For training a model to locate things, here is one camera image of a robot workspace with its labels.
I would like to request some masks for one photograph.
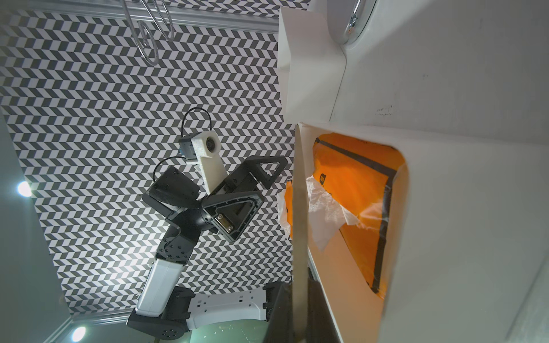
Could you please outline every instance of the chevron pattern wallpaper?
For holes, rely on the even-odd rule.
[[[1,28],[0,105],[73,313],[136,304],[167,228],[141,194],[156,163],[175,155],[187,109],[212,114],[228,171],[250,155],[293,158],[276,35],[176,26],[166,42],[155,31],[153,68],[126,24],[17,12]],[[207,129],[201,113],[189,116],[188,133]],[[182,169],[203,184],[193,166]],[[236,244],[203,234],[179,285],[228,293],[291,278],[275,198],[290,170],[263,190],[267,201]]]
[[[310,0],[166,0],[171,6],[217,12],[278,17],[280,6],[307,9]]]

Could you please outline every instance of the ceiling light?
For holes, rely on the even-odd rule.
[[[27,181],[23,181],[17,185],[17,192],[21,194],[22,196],[31,196],[31,187],[27,183]]]
[[[78,342],[80,341],[84,335],[86,334],[86,328],[85,327],[79,327],[72,333],[72,341]]]

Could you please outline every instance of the orange bag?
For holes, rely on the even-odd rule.
[[[381,280],[383,252],[393,179],[405,163],[398,150],[337,133],[323,134],[313,146],[314,178],[334,200],[358,217],[360,224],[344,224],[341,235],[364,279],[380,298],[387,285]],[[292,225],[292,185],[286,185],[286,211]]]

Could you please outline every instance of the black cable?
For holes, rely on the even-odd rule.
[[[201,110],[201,111],[204,111],[206,112],[206,114],[208,115],[208,120],[210,121],[210,131],[212,130],[212,126],[211,126],[211,116],[210,116],[210,113],[208,111],[206,111],[205,109],[203,109],[202,107],[193,107],[191,108],[190,110],[188,110],[187,112],[185,112],[185,114],[183,115],[183,120],[181,121],[181,137],[183,137],[183,125],[185,124],[185,118],[187,117],[187,115],[194,111],[194,110]]]
[[[160,165],[162,164],[162,162],[167,161],[167,160],[171,160],[171,159],[184,159],[184,160],[187,160],[184,156],[171,156],[171,157],[168,157],[168,158],[165,158],[165,159],[161,160],[160,162],[158,162],[158,164],[156,165],[156,167],[154,167],[154,171],[153,171],[153,182],[156,181],[156,178],[155,178],[154,176],[155,176],[155,174],[156,174],[156,170],[158,169],[158,167],[160,167]]]

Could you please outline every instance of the metal hook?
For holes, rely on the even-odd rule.
[[[137,48],[141,52],[141,55],[145,59],[145,62],[147,62],[147,64],[150,66],[156,66],[159,61],[159,54],[158,54],[158,46],[156,44],[156,41],[154,40],[152,32],[150,31],[149,27],[147,26],[147,24],[145,24],[143,20],[138,20],[137,24],[139,25],[139,31],[143,35],[143,39],[142,40],[139,39],[139,35],[133,25],[132,17],[130,16],[130,11],[128,11],[128,5],[126,4],[126,0],[120,0],[120,1],[122,2],[122,8],[124,9],[124,13],[126,14],[128,26],[130,27],[130,31],[132,32],[133,41],[137,45]],[[154,20],[154,23],[156,24],[156,26],[158,27],[158,29],[160,30],[164,38],[167,41],[171,42],[173,41],[173,36],[174,36],[173,23],[172,23],[170,11],[168,10],[166,3],[164,2],[164,0],[161,0],[161,1],[168,17],[167,22],[164,16],[162,15],[162,12],[160,11],[160,8],[158,7],[156,0],[153,0],[153,3],[154,3],[154,7],[156,8],[156,11],[160,15],[160,19],[162,20],[164,25],[168,26],[168,28],[170,29],[170,33],[168,35],[166,35],[164,31],[160,29],[160,25],[158,24],[156,17],[153,15],[153,12],[150,10],[149,5],[147,4],[147,0],[141,0],[143,5],[145,5],[145,8],[147,9],[147,12],[149,12],[150,17]],[[148,55],[145,53],[145,48],[153,49],[153,56],[154,56],[153,60],[151,60],[150,57],[148,57]]]
[[[166,6],[166,2],[164,0],[160,0],[162,2],[162,5],[164,6],[164,11],[166,11],[166,14],[168,16],[168,21],[166,22],[166,18],[164,18],[164,16],[162,15],[162,12],[160,11],[160,8],[158,7],[158,2],[156,2],[156,0],[153,0],[153,4],[154,4],[154,8],[156,9],[156,12],[158,13],[158,15],[160,15],[160,19],[162,20],[162,23],[164,23],[164,25],[166,25],[169,29],[170,29],[170,33],[168,35],[166,35],[164,33],[164,31],[162,31],[160,29],[160,25],[158,24],[158,21],[156,20],[156,17],[154,16],[153,12],[150,10],[150,7],[147,3],[147,0],[141,0],[141,2],[143,3],[143,5],[145,6],[145,9],[147,9],[147,12],[149,12],[149,15],[151,18],[153,18],[154,20],[154,23],[156,24],[156,26],[158,27],[158,29],[160,30],[160,32],[162,32],[162,35],[164,36],[164,38],[171,42],[173,41],[173,23],[172,23],[172,20],[171,20],[171,15],[170,15],[170,11],[168,10],[168,7]]]

